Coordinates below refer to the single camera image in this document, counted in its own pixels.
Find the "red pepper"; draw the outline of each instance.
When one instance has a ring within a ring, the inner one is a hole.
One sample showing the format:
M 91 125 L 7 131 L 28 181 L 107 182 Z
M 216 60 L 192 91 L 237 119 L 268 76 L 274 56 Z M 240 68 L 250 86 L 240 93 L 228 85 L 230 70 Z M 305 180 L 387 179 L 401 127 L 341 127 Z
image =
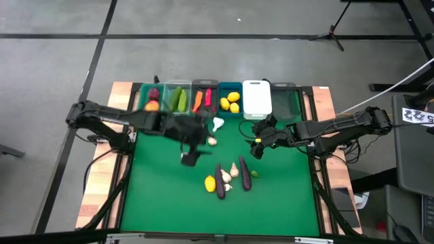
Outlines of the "red pepper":
M 205 106 L 211 106 L 211 88 L 206 89 Z

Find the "lemon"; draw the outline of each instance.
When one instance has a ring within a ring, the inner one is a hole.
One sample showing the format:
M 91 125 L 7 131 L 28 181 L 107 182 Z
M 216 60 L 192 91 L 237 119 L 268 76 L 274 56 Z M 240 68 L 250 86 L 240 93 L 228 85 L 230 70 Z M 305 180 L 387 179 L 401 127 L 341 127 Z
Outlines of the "lemon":
M 205 179 L 205 188 L 208 192 L 213 192 L 216 190 L 216 180 L 212 176 L 207 176 Z
M 236 102 L 231 104 L 231 112 L 232 113 L 239 113 L 239 106 Z
M 231 93 L 228 95 L 228 101 L 229 101 L 229 102 L 236 102 L 236 101 L 239 100 L 239 97 L 240 97 L 240 95 L 239 95 L 238 92 L 231 92 Z
M 226 98 L 221 98 L 220 99 L 220 106 L 222 107 L 222 109 L 224 110 L 228 110 L 229 109 L 229 101 Z

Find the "sticker label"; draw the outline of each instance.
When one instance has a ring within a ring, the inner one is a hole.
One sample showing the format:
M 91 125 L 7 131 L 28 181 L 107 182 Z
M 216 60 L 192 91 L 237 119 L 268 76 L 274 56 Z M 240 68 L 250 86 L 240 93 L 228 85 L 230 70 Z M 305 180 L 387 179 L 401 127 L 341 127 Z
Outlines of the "sticker label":
M 402 120 L 408 123 L 434 123 L 434 114 L 410 108 L 402 108 Z

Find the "white cable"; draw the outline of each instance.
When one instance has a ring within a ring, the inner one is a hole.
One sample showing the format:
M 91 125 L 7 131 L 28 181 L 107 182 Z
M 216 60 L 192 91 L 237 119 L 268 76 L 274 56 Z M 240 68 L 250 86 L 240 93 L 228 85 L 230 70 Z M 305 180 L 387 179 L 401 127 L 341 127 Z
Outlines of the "white cable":
M 350 107 L 350 108 L 348 108 L 348 109 L 346 109 L 346 110 L 344 110 L 344 111 L 338 113 L 338 115 L 340 115 L 340 114 L 342 114 L 342 113 L 346 113 L 346 112 L 348 112 L 348 111 L 350 111 L 350 110 L 353 110 L 354 108 L 357 108 L 358 106 L 360 106 L 360 105 L 362 105 L 362 104 L 365 104 L 366 102 L 369 102 L 370 100 L 373 100 L 373 99 L 375 99 L 375 98 L 377 98 L 377 97 L 379 97 L 379 96 L 385 94 L 386 92 L 392 90 L 393 88 L 397 87 L 397 86 L 400 85 L 401 83 L 406 82 L 408 79 L 412 78 L 412 76 L 414 76 L 417 72 L 421 71 L 423 68 L 425 68 L 426 66 L 428 66 L 428 64 L 432 63 L 432 61 L 434 61 L 434 58 L 431 59 L 431 60 L 429 60 L 426 64 L 422 65 L 422 66 L 421 66 L 420 68 L 418 68 L 416 71 L 414 71 L 413 73 L 411 73 L 409 76 L 407 76 L 406 78 L 404 78 L 402 81 L 400 81 L 400 82 L 394 84 L 393 86 L 391 86 L 391 87 L 388 88 L 387 90 L 385 90 L 385 91 L 383 91 L 383 92 L 381 92 L 381 93 L 379 93 L 379 94 L 376 94 L 375 96 L 373 96 L 373 97 L 371 97 L 371 98 L 369 98 L 369 99 L 367 99 L 367 100 L 365 100 L 365 101 L 359 103 L 358 105 L 352 106 L 352 107 Z

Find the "eggplant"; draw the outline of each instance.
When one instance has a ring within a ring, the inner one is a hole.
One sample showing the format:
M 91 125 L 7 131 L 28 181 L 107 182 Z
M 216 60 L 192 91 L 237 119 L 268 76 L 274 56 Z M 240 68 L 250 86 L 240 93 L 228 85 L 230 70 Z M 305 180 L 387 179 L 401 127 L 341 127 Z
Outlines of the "eggplant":
M 241 179 L 243 180 L 243 188 L 244 190 L 250 190 L 252 188 L 252 179 L 250 178 L 250 172 L 245 164 L 245 161 L 242 156 L 239 156 L 239 164 L 241 168 Z
M 221 170 L 221 166 L 220 164 L 217 164 L 216 167 L 216 192 L 217 192 L 217 197 L 219 199 L 224 199 L 226 197 L 226 193 L 224 191 L 224 181 L 223 181 L 223 177 L 222 177 L 222 170 Z

